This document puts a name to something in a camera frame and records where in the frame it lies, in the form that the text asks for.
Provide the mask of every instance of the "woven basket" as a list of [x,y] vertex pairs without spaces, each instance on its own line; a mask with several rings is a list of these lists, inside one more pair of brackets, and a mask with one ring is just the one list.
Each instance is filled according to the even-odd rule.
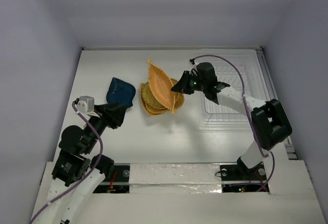
[[[151,105],[149,105],[148,103],[145,102],[143,93],[144,93],[144,89],[146,87],[147,87],[147,83],[141,83],[140,84],[140,100],[141,100],[141,104],[142,104],[144,110],[150,116],[157,116],[157,115],[161,115],[161,114],[164,114],[164,113],[168,112],[169,109],[167,109],[165,107],[155,108],[155,107],[152,107]],[[175,110],[179,109],[183,105],[184,102],[185,102],[184,95],[182,93],[178,93],[178,98],[177,98],[177,101],[175,103],[174,109]]]
[[171,78],[162,69],[152,64],[150,59],[147,62],[149,64],[148,82],[151,92],[160,104],[174,114],[176,95],[171,91],[173,87]]

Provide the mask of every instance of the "white wall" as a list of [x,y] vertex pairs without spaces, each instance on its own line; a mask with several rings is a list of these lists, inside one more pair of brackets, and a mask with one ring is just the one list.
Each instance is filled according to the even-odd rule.
[[27,223],[80,54],[56,0],[0,0],[0,218]]
[[293,0],[265,54],[328,221],[328,0]]
[[59,0],[83,46],[259,46],[291,0]]

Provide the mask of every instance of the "clear plastic tray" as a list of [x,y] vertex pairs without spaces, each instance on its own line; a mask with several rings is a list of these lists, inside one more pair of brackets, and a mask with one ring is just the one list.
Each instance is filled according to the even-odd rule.
[[[215,52],[207,52],[201,54],[218,54]],[[231,54],[231,55],[222,55],[226,59],[230,60],[240,71],[242,78],[245,83],[245,93],[247,95],[253,96],[255,98],[268,100],[269,95],[267,94],[267,88],[264,83],[264,79],[262,77],[261,70],[258,66],[258,62],[254,61],[254,56],[247,56],[243,54],[239,56],[238,54]],[[228,63],[213,57],[203,57],[198,59],[199,62],[210,62],[214,69],[215,73],[218,77],[218,81],[225,82],[230,84],[233,88],[240,91],[242,90],[241,87],[241,80],[236,72],[236,70],[229,65]],[[248,127],[247,118],[238,112],[213,103],[205,98],[202,97],[203,102],[203,115],[204,115],[204,126],[205,127],[212,127],[218,126],[226,127],[230,126],[231,123],[235,125],[241,125]]]

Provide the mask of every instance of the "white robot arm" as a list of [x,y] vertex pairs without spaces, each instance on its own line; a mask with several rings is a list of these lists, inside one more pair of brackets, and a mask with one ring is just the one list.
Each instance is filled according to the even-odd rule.
[[239,171],[249,174],[277,143],[284,141],[292,133],[281,103],[276,99],[265,101],[246,96],[229,84],[218,82],[211,63],[198,63],[195,59],[190,62],[194,65],[193,69],[184,71],[179,82],[171,90],[184,94],[201,91],[214,103],[249,117],[254,141],[237,160]]
[[83,118],[88,124],[84,129],[69,126],[62,132],[61,151],[52,171],[47,204],[29,224],[74,224],[95,188],[105,178],[113,176],[114,160],[104,155],[89,160],[82,154],[92,151],[106,127],[116,129],[121,126],[127,106],[118,103],[95,106],[94,99],[89,96],[80,97],[72,106],[77,113],[88,114],[91,118],[89,121]]

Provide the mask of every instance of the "red wire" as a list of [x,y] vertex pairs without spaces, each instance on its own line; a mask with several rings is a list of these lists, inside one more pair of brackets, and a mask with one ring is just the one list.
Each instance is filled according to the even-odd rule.
[[109,191],[109,190],[112,189],[112,184],[113,184],[113,182],[114,182],[114,180],[115,180],[116,174],[117,174],[117,172],[114,173],[113,178],[112,178],[112,180],[111,180],[111,182],[110,182],[110,184],[109,184],[109,187],[108,187],[107,191]]
[[254,173],[254,174],[255,174],[256,177],[259,178],[259,180],[260,180],[261,183],[262,183],[262,186],[264,186],[264,183],[263,183],[263,180],[262,180],[261,176],[259,176],[257,173]]

